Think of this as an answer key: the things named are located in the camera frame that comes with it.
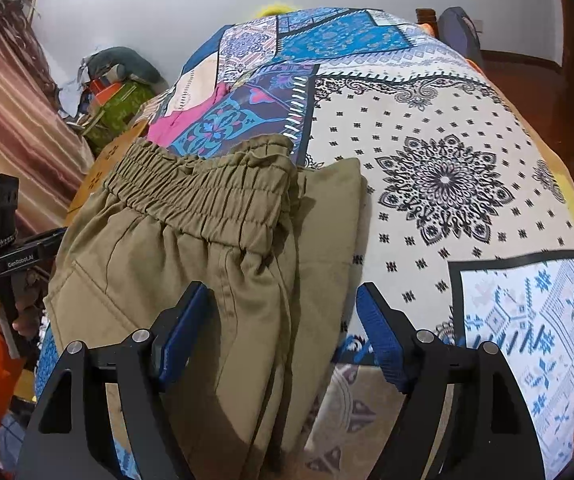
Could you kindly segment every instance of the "hand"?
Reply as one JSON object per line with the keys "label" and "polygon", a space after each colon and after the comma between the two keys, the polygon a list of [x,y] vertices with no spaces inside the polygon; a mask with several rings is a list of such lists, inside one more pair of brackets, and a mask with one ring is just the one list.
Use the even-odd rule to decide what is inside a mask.
{"label": "hand", "polygon": [[40,310],[34,305],[38,300],[38,293],[37,286],[28,286],[24,294],[16,298],[18,317],[12,323],[12,327],[17,333],[28,339],[33,338],[40,327]]}

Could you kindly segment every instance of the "mandala pattern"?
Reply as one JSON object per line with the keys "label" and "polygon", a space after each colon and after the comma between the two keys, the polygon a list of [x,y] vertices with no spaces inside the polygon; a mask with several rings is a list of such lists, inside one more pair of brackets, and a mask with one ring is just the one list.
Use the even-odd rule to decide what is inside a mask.
{"label": "mandala pattern", "polygon": [[556,179],[552,175],[550,168],[547,167],[547,164],[545,163],[544,160],[539,160],[536,163],[536,167],[534,168],[534,174],[532,175],[532,178],[536,182],[540,182],[541,186],[543,186],[545,189],[551,191],[552,195],[554,195],[554,198],[556,200],[558,200],[562,204],[565,203],[565,197],[563,196],[563,193],[560,190],[560,186],[558,186],[558,182],[556,182]]}
{"label": "mandala pattern", "polygon": [[319,170],[324,166],[323,162],[316,162],[313,158],[311,158],[310,154],[305,155],[305,164],[303,164],[305,168],[309,168],[310,170]]}
{"label": "mandala pattern", "polygon": [[454,321],[443,321],[440,325],[436,325],[434,330],[436,336],[445,344],[454,344]]}
{"label": "mandala pattern", "polygon": [[415,220],[427,245],[449,234],[489,243],[496,208],[514,199],[494,171],[496,155],[475,152],[455,135],[408,137],[403,151],[376,161],[389,184],[378,202]]}
{"label": "mandala pattern", "polygon": [[[376,405],[373,405],[363,399],[363,388],[368,379],[363,379],[363,384],[359,384],[358,381],[357,365],[334,366],[332,380],[325,395],[326,402],[322,399],[317,400],[308,417],[313,431],[316,431],[317,419],[320,424],[321,415],[327,419],[325,428],[320,429],[330,432],[331,441],[310,442],[305,446],[305,456],[309,456],[305,462],[307,469],[336,477],[342,470],[341,462],[344,452],[348,450],[347,444],[353,439],[370,439],[371,435],[365,433],[365,430],[373,423],[377,423],[379,415],[382,415],[379,413],[382,404],[376,401]],[[351,460],[353,455],[351,446],[348,451]]]}
{"label": "mandala pattern", "polygon": [[417,108],[420,111],[424,111],[428,106],[432,105],[432,100],[438,96],[438,89],[448,87],[458,88],[469,95],[478,93],[491,99],[493,103],[507,108],[503,100],[489,86],[460,78],[439,76],[417,78],[401,83],[377,82],[346,76],[321,77],[316,80],[315,100],[329,100],[328,97],[331,94],[340,94],[343,88],[349,88],[356,95],[362,95],[366,91],[391,94],[394,95],[394,99],[397,102],[408,104],[409,108]]}

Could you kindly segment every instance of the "yellow fluffy object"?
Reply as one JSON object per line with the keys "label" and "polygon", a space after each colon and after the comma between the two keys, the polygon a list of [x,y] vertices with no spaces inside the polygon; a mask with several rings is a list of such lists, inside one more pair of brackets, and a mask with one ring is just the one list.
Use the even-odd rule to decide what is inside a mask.
{"label": "yellow fluffy object", "polygon": [[255,17],[264,18],[266,16],[277,16],[279,14],[287,14],[288,12],[294,12],[295,10],[296,9],[294,9],[292,6],[286,4],[271,4],[260,9],[260,12],[256,14]]}

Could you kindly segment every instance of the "pink fabric patch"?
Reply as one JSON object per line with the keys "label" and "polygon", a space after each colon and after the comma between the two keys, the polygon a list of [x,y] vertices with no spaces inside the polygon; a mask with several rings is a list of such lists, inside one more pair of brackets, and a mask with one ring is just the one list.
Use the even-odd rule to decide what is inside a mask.
{"label": "pink fabric patch", "polygon": [[171,115],[161,117],[158,121],[149,126],[147,140],[155,142],[163,148],[168,147],[177,136],[179,136],[187,126],[195,123],[203,116],[209,108],[224,98],[229,92],[229,86],[226,83],[218,83],[211,96],[188,110],[178,110]]}

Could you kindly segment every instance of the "wooden floor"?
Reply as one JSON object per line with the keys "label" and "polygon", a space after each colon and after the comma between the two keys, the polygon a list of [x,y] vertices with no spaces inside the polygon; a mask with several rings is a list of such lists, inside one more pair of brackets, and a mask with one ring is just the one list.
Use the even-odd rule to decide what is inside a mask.
{"label": "wooden floor", "polygon": [[496,61],[486,61],[484,72],[563,159],[574,180],[574,121],[555,114],[562,76],[541,66]]}

